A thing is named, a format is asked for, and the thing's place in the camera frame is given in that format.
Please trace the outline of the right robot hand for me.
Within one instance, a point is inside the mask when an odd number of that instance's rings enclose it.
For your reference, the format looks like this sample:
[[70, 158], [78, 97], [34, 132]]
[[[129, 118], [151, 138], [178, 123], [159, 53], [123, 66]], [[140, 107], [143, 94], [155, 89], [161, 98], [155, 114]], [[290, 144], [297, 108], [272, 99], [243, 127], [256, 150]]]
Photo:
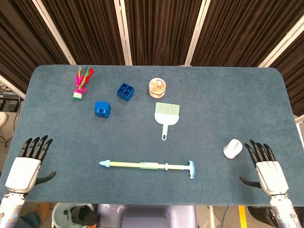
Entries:
[[240, 180], [251, 187], [262, 189], [269, 196], [285, 195], [289, 189], [280, 163], [276, 160], [273, 150], [267, 144], [250, 140], [244, 146], [256, 169], [259, 181], [249, 181], [245, 177]]

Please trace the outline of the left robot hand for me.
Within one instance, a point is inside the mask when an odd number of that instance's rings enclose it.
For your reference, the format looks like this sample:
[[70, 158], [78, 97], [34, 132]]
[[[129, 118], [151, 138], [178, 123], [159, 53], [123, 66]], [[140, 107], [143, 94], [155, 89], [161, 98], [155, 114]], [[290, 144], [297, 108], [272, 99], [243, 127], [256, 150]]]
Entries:
[[10, 192], [27, 194], [34, 186], [50, 181], [56, 176], [51, 172], [46, 177], [38, 177], [43, 160], [53, 140], [48, 136], [29, 138], [21, 147], [9, 171], [5, 187]]

